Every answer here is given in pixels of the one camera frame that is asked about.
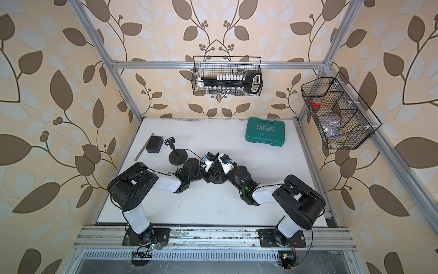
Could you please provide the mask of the black round stand base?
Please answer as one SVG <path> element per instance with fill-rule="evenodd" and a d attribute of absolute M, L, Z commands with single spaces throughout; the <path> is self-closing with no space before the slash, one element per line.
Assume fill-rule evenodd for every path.
<path fill-rule="evenodd" d="M 188 154 L 184 149 L 173 150 L 169 155 L 169 161 L 174 166 L 183 165 L 188 159 Z"/>

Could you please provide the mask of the black microphone stand pole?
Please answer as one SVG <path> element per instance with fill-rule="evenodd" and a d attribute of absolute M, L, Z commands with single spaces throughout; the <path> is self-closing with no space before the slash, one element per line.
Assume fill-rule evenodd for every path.
<path fill-rule="evenodd" d="M 166 146 L 169 146 L 170 149 L 172 150 L 172 152 L 169 155 L 169 161 L 173 165 L 176 165 L 178 163 L 178 160 L 179 160 L 179 155 L 178 155 L 177 149 L 175 147 L 175 141 L 176 141 L 176 139 L 174 137 L 170 137 L 164 141 L 164 144 Z"/>

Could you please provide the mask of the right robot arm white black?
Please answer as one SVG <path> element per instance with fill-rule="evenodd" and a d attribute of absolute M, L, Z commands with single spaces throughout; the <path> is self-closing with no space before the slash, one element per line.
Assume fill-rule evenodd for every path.
<path fill-rule="evenodd" d="M 326 201 L 313 188 L 294 175 L 288 175 L 276 184 L 256 183 L 247 168 L 237 166 L 225 177 L 240 192 L 240 198 L 250 206 L 265 203 L 278 204 L 284 213 L 273 230 L 271 239 L 282 247 L 293 244 L 293 236 L 302 229 L 311 229 L 325 213 Z"/>

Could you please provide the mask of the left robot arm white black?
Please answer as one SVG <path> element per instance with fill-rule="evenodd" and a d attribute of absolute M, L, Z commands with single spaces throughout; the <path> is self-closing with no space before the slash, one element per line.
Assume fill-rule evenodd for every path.
<path fill-rule="evenodd" d="M 141 205 L 143 200 L 152 189 L 184 192 L 192 182 L 204 179 L 212 164 L 189 158 L 175 173 L 165 174 L 136 162 L 113 179 L 108 185 L 109 197 L 128 223 L 129 238 L 140 246 L 156 243 L 153 226 Z"/>

